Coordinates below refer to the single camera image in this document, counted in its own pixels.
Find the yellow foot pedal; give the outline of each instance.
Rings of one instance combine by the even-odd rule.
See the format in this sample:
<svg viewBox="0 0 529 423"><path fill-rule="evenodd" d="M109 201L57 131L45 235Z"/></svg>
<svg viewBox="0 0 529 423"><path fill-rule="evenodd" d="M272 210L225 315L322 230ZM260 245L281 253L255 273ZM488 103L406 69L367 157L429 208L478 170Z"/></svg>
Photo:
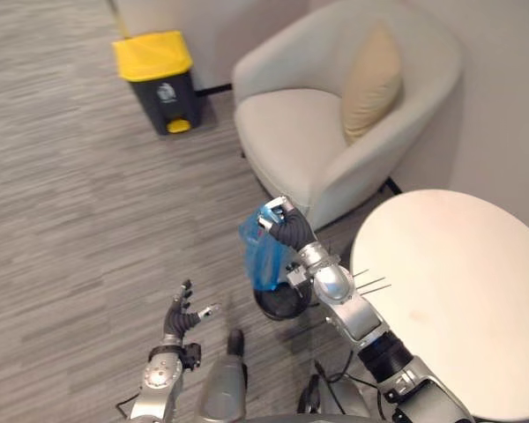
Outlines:
<svg viewBox="0 0 529 423"><path fill-rule="evenodd" d="M174 121L167 125L167 129L171 134L186 132L190 129L190 122L188 122L186 119L174 119Z"/></svg>

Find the blue plastic bag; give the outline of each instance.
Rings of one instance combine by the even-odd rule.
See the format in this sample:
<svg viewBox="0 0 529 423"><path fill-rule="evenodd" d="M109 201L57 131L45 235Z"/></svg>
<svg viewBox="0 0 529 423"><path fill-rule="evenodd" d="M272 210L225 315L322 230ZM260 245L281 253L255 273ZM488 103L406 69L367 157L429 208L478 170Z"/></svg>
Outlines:
<svg viewBox="0 0 529 423"><path fill-rule="evenodd" d="M239 235L245 243L245 272L253 288L273 291L287 280L286 266L290 264L292 251L258 225L257 217L262 210L255 211L239 226Z"/></svg>

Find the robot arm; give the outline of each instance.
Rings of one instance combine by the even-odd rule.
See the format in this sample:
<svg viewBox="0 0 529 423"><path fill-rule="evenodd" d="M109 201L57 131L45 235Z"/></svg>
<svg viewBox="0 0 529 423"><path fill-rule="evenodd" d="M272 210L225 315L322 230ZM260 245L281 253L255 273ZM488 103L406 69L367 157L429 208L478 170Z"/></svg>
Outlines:
<svg viewBox="0 0 529 423"><path fill-rule="evenodd" d="M266 204L258 222L298 252L300 266L287 275L288 281L292 286L312 281L317 298L328 309L327 322L352 346L384 397L397 405L395 422L474 422L458 398L407 350L374 307L355 291L352 275L317 241L305 217L286 197Z"/></svg>
<svg viewBox="0 0 529 423"><path fill-rule="evenodd" d="M139 395L130 414L133 422L170 422L175 414L175 400L183 387L183 371L200 365L200 345L183 345L183 337L187 330L218 311L219 305L212 304L199 313L186 313L190 289L191 282L187 280L168 309L160 345L149 353Z"/></svg>

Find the white armchair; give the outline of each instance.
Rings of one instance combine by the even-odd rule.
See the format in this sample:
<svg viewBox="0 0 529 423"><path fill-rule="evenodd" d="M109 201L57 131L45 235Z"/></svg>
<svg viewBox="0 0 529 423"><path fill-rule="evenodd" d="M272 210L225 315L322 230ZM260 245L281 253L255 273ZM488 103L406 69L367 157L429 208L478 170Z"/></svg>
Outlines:
<svg viewBox="0 0 529 423"><path fill-rule="evenodd" d="M392 111L348 145L341 92L378 20L399 45L404 87ZM317 229L384 183L460 69L458 44L423 11L392 0L331 4L274 35L235 66L235 124L242 148L269 193L289 195Z"/></svg>

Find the trash can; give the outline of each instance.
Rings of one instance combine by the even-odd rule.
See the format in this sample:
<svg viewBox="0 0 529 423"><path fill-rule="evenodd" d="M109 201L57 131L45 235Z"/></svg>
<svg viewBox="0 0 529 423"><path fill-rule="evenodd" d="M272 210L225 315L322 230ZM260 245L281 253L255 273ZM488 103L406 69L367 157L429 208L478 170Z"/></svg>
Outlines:
<svg viewBox="0 0 529 423"><path fill-rule="evenodd" d="M184 132L200 124L200 108L180 31L148 33L114 43L121 78L130 82L155 130Z"/></svg>

